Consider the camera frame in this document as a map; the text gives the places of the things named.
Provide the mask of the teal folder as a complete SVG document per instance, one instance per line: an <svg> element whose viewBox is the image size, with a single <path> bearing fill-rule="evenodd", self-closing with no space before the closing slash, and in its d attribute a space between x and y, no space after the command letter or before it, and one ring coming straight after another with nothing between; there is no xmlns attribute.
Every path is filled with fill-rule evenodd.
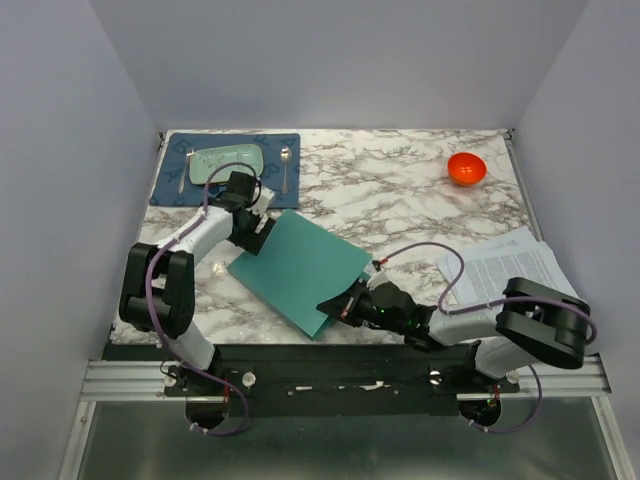
<svg viewBox="0 0 640 480"><path fill-rule="evenodd" d="M314 338L328 319L317 305L347 290L371 260L366 250L287 210L259 254L241 254L228 271L262 303Z"/></svg>

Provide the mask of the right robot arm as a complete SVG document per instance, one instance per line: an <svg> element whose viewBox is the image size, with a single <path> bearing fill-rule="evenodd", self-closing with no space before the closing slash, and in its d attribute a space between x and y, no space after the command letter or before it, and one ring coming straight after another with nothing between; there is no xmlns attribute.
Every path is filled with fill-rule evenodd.
<svg viewBox="0 0 640 480"><path fill-rule="evenodd" d="M447 310L417 303L379 272L316 308L354 328L397 334L425 352L468 342L459 371L462 384L474 392L534 363L579 369L597 335L586 303L522 277L509 279L497 300Z"/></svg>

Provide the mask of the white printed paper stack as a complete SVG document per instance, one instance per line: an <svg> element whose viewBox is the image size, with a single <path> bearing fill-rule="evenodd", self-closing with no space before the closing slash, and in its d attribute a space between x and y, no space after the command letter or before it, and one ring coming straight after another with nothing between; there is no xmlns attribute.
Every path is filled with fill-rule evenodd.
<svg viewBox="0 0 640 480"><path fill-rule="evenodd" d="M441 257L436 265L448 282L452 295L461 305L480 304L502 295L508 280L522 277L564 294L576 291L561 270L552 249L538 241L526 226ZM464 272L457 278L460 267Z"/></svg>

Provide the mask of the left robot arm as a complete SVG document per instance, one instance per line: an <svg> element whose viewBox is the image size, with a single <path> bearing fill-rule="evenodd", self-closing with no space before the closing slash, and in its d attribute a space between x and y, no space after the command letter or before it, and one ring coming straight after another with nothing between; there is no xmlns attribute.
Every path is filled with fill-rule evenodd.
<svg viewBox="0 0 640 480"><path fill-rule="evenodd" d="M201 395L222 380L220 354L195 325L195 268L218 244L228 241L258 255L275 220L267 215L273 193L262 187L254 168L231 170L223 191L204 200L194 216L154 244L129 250L119 318L142 332L153 331L161 345L189 368L187 382Z"/></svg>

